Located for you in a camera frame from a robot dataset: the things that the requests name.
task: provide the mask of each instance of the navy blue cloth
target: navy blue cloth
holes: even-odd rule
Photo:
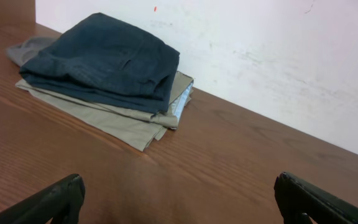
[[[21,66],[30,85],[85,101],[167,111],[179,52],[152,34],[97,13]]]

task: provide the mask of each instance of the tabletop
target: tabletop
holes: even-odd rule
[[[72,173],[80,223],[282,223],[282,171],[358,207],[358,155],[201,90],[144,152],[30,96],[5,49],[33,35],[59,33],[0,26],[0,211]]]

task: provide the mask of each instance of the white backdrop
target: white backdrop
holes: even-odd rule
[[[36,0],[36,12],[60,32],[94,12],[147,30],[195,87],[358,154],[358,0]]]

